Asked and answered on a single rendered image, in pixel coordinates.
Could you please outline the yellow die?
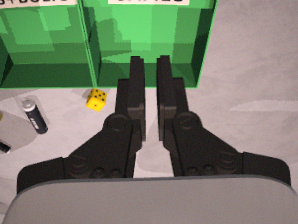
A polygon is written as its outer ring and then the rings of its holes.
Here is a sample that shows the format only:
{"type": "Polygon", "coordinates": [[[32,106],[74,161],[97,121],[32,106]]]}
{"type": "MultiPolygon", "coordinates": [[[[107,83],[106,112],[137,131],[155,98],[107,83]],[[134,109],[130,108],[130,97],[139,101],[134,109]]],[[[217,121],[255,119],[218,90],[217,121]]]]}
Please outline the yellow die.
{"type": "Polygon", "coordinates": [[[86,107],[100,111],[106,104],[107,93],[93,89],[87,98],[86,107]]]}

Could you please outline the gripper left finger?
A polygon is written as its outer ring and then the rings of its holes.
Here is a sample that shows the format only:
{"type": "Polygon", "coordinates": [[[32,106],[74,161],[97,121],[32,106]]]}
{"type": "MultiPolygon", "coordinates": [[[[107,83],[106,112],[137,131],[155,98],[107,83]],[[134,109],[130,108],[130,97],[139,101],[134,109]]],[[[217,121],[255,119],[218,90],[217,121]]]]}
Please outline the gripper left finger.
{"type": "Polygon", "coordinates": [[[142,142],[146,142],[144,58],[131,56],[129,79],[118,79],[115,112],[107,116],[102,130],[68,157],[21,169],[17,194],[52,180],[133,178],[142,142]]]}

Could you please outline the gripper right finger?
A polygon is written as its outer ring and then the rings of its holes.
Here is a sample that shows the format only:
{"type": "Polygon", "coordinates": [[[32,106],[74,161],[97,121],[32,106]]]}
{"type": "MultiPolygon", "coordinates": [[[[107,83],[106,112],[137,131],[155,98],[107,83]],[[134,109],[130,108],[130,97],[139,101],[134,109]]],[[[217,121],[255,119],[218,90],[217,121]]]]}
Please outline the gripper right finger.
{"type": "Polygon", "coordinates": [[[170,152],[174,176],[256,174],[291,186],[283,160],[240,153],[203,127],[200,117],[189,111],[183,77],[172,77],[170,55],[156,58],[156,98],[159,141],[170,152]]]}

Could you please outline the black aa battery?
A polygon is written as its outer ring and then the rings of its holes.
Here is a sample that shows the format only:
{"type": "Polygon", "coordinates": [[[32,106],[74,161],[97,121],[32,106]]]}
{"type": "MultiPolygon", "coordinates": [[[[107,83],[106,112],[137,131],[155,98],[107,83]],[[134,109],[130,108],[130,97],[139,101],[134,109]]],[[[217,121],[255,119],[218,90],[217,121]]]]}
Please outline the black aa battery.
{"type": "Polygon", "coordinates": [[[48,131],[48,127],[38,110],[35,102],[33,100],[28,100],[23,103],[22,105],[25,113],[27,114],[30,122],[32,123],[33,127],[35,128],[38,134],[45,134],[48,131]]]}

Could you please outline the black aaa battery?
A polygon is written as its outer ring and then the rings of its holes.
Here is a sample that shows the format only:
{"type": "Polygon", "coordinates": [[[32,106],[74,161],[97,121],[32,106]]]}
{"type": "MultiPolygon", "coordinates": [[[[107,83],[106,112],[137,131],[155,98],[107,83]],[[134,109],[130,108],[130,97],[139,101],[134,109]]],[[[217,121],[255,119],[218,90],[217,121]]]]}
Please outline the black aaa battery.
{"type": "Polygon", "coordinates": [[[11,151],[11,148],[3,143],[0,142],[0,150],[9,154],[11,151]]]}

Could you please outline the green open-top bin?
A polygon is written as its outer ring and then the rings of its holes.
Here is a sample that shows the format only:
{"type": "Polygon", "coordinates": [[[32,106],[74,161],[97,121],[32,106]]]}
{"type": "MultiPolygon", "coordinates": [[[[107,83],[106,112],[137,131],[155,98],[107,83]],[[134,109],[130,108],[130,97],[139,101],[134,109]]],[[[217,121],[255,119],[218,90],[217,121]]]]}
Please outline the green open-top bin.
{"type": "Polygon", "coordinates": [[[144,58],[145,88],[156,88],[160,55],[198,89],[217,4],[0,0],[0,89],[117,88],[131,56],[144,58]]]}

